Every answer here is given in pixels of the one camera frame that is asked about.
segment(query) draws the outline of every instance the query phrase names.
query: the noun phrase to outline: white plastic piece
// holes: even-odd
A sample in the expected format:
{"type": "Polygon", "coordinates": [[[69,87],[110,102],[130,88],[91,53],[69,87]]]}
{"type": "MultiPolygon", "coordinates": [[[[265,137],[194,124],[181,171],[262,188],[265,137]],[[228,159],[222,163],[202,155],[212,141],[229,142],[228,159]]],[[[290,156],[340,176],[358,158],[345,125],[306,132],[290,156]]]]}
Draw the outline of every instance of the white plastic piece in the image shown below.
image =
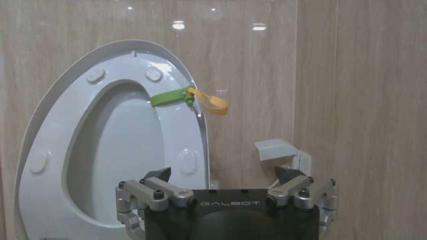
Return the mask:
{"type": "Polygon", "coordinates": [[[197,155],[189,149],[183,149],[177,154],[177,161],[179,162],[179,171],[185,175],[191,175],[197,169],[197,155]]]}
{"type": "Polygon", "coordinates": [[[306,175],[312,175],[312,156],[301,150],[298,150],[298,167],[297,169],[306,175]]]}
{"type": "Polygon", "coordinates": [[[95,84],[99,80],[102,80],[103,75],[103,69],[93,69],[86,75],[86,81],[90,84],[95,84]]]}
{"type": "Polygon", "coordinates": [[[257,141],[254,146],[260,161],[289,157],[298,153],[298,150],[282,139],[257,141]]]}
{"type": "Polygon", "coordinates": [[[47,161],[50,159],[50,151],[41,150],[34,154],[33,159],[30,160],[29,170],[33,174],[41,173],[47,165],[47,161]]]}
{"type": "Polygon", "coordinates": [[[158,82],[162,77],[162,73],[155,67],[150,66],[145,70],[145,76],[150,81],[158,82]]]}
{"type": "Polygon", "coordinates": [[[312,157],[306,152],[297,150],[294,146],[292,146],[286,141],[284,141],[282,139],[269,139],[257,141],[254,143],[254,146],[257,149],[260,161],[293,156],[289,168],[297,169],[306,176],[310,176],[312,157]]]}
{"type": "Polygon", "coordinates": [[[185,103],[155,108],[149,104],[150,96],[193,84],[175,57],[145,41],[110,43],[74,63],[43,97],[26,130],[19,153],[19,162],[25,164],[17,172],[18,210],[14,211],[19,212],[17,218],[25,228],[17,224],[17,229],[26,233],[21,239],[126,239],[123,226],[110,221],[115,219],[114,187],[118,181],[138,179],[158,166],[171,168],[171,184],[194,189],[208,186],[204,119],[197,119],[185,103]],[[130,50],[139,54],[129,56],[130,50]],[[163,80],[155,84],[143,77],[145,69],[153,64],[170,65],[163,80]],[[90,87],[89,79],[97,83],[90,87]],[[143,90],[129,94],[114,91],[129,84],[130,90],[143,90]],[[95,116],[94,124],[86,121],[90,115],[95,116]],[[90,124],[97,134],[86,134],[90,124]],[[150,130],[154,140],[145,132],[150,130]],[[33,162],[46,149],[49,160],[41,158],[33,162]],[[182,149],[190,149],[194,154],[196,168],[190,175],[179,171],[181,163],[175,159],[182,149]],[[79,157],[90,163],[75,164],[79,157]],[[67,176],[70,168],[79,170],[81,175],[90,171],[91,179],[78,184],[79,175],[67,176]],[[87,196],[81,195],[82,199],[94,199],[86,204],[89,213],[77,206],[85,202],[71,199],[75,193],[69,192],[70,188],[89,189],[87,196]]]}

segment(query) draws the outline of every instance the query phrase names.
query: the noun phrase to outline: plastic seal tag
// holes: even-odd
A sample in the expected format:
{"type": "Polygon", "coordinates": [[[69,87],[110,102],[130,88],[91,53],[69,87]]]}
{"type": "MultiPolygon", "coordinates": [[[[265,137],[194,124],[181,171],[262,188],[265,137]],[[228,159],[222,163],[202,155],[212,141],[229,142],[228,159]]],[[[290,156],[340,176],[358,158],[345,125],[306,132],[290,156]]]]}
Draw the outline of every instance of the plastic seal tag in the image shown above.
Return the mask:
{"type": "Polygon", "coordinates": [[[197,98],[204,110],[209,114],[224,116],[228,113],[228,103],[217,96],[209,96],[198,91],[194,87],[189,87],[186,92],[197,98]]]}
{"type": "Polygon", "coordinates": [[[209,96],[198,91],[194,87],[187,86],[177,90],[159,93],[150,98],[153,107],[169,105],[178,102],[185,102],[190,107],[194,102],[194,97],[198,99],[204,110],[213,115],[224,116],[228,112],[228,103],[217,96],[209,96]]]}

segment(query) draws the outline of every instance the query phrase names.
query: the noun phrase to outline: beige wall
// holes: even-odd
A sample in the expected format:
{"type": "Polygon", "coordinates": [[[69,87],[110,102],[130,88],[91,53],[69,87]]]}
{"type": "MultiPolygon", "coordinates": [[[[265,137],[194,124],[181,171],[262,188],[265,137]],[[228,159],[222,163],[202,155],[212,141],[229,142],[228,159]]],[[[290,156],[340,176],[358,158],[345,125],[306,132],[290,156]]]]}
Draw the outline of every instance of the beige wall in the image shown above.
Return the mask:
{"type": "Polygon", "coordinates": [[[0,159],[6,235],[25,127],[50,84],[93,48],[122,39],[165,46],[197,86],[222,93],[208,117],[210,173],[222,188],[266,187],[254,141],[292,141],[296,0],[0,0],[0,159]],[[185,29],[171,29],[182,20],[185,29]],[[264,31],[252,31],[262,23],[264,31]]]}
{"type": "Polygon", "coordinates": [[[425,239],[425,1],[297,6],[294,142],[340,186],[330,239],[425,239]]]}

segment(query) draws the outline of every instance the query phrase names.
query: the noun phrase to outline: wood grain wall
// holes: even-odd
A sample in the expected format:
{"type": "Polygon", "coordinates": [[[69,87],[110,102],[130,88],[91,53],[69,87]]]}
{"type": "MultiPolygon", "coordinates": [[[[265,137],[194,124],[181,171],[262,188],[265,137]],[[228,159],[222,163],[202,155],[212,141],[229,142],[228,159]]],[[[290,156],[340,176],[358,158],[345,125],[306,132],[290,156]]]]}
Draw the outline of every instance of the wood grain wall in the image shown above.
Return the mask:
{"type": "Polygon", "coordinates": [[[427,2],[300,0],[294,142],[340,186],[333,240],[427,238],[427,2]]]}

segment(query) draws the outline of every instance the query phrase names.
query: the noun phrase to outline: toilet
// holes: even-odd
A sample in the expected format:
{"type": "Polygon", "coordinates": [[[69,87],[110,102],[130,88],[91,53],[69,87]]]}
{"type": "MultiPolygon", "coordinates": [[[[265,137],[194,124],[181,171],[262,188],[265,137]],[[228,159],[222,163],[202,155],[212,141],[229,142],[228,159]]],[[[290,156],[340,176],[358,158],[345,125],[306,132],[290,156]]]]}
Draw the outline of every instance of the toilet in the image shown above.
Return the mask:
{"type": "Polygon", "coordinates": [[[150,97],[194,86],[159,45],[109,43],[65,71],[27,124],[14,188],[18,239],[125,240],[114,187],[170,167],[169,182],[209,186],[201,107],[151,107],[150,97]]]}

